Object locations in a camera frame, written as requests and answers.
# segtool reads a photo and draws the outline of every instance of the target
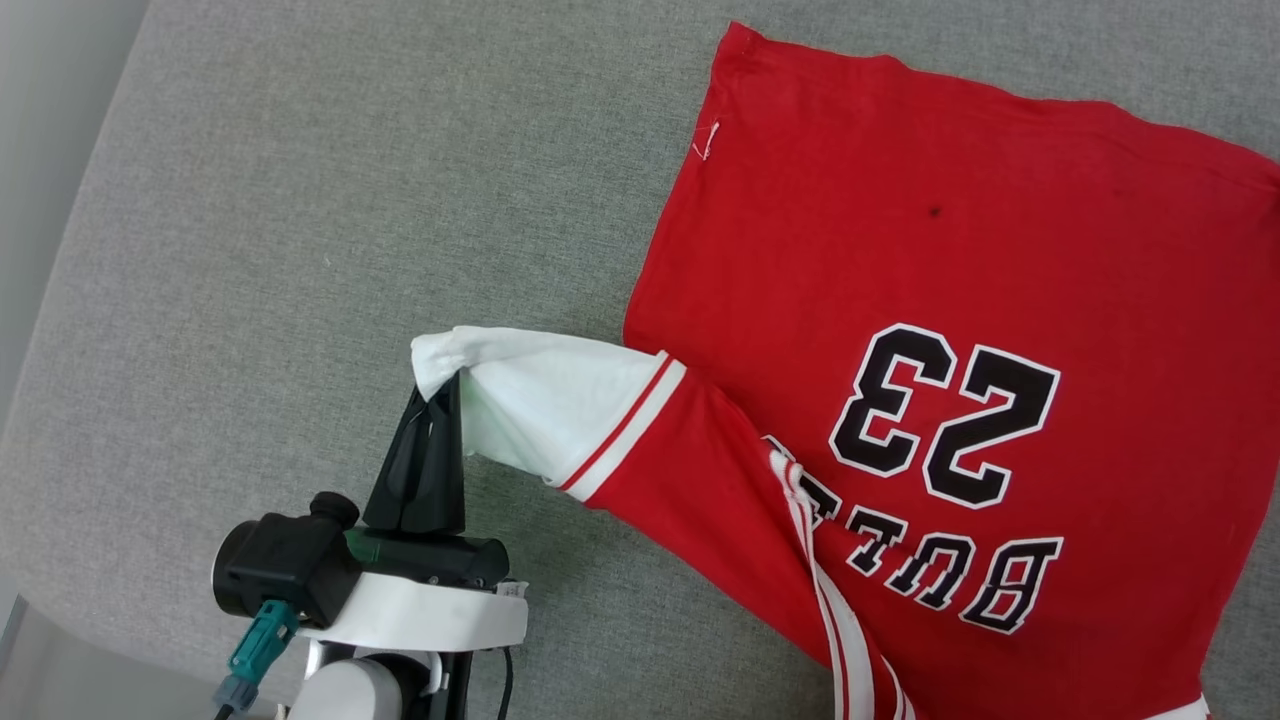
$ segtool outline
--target red jersey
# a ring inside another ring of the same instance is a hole
[[[625,337],[805,466],[817,565],[916,708],[1203,717],[1280,457],[1271,161],[733,26]]]
[[[815,562],[796,462],[666,354],[507,328],[413,341],[426,397],[462,372],[462,434],[675,552],[833,671],[836,720],[924,720]]]

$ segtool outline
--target cable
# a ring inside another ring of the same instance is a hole
[[[511,688],[516,683],[516,670],[511,666],[511,648],[502,648],[507,656],[507,687],[502,691],[502,705],[498,707],[498,720],[507,720],[507,706],[511,705]]]

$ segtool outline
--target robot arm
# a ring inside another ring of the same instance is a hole
[[[294,633],[311,642],[294,720],[465,720],[472,653],[525,639],[525,583],[506,547],[465,532],[458,379],[415,388],[365,507],[320,493],[311,514],[268,514],[223,542],[212,588],[255,618],[215,694],[242,714]],[[384,651],[353,659],[357,648]]]

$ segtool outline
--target printed number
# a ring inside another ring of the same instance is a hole
[[[983,404],[991,402],[992,395],[998,395],[1005,404],[938,427],[924,457],[924,483],[929,495],[974,509],[1004,500],[1012,474],[1010,470],[983,462],[977,473],[972,473],[957,462],[970,452],[1043,428],[1057,378],[1057,370],[993,347],[978,346],[965,372],[960,395]]]
[[[920,442],[899,429],[883,439],[867,432],[876,418],[897,423],[906,413],[911,389],[890,383],[899,363],[915,368],[915,382],[945,388],[951,384],[956,356],[942,336],[901,323],[872,337],[831,447],[841,462],[882,478],[906,470]]]
[[[945,337],[913,325],[899,323],[872,337],[854,379],[854,395],[831,434],[831,448],[841,462],[882,478],[908,469],[920,441],[896,428],[883,439],[868,433],[876,418],[899,423],[906,414],[911,389],[890,382],[899,363],[915,368],[915,382],[946,388],[956,360]],[[1011,470],[983,462],[973,473],[957,462],[970,452],[1044,427],[1057,379],[1057,370],[977,346],[960,393],[979,402],[998,395],[1005,402],[938,427],[924,461],[929,495],[973,509],[1004,500]]]

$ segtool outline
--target gray couch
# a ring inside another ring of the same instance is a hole
[[[218,679],[236,523],[362,500],[458,323],[617,340],[730,19],[1280,156],[1274,0],[154,0],[0,446],[0,564],[82,637]],[[467,465],[532,583],[512,717],[810,719],[827,671],[613,519]],[[1280,716],[1275,512],[1217,634],[1221,717]],[[475,717],[502,664],[485,655]],[[269,697],[301,676],[291,655]]]

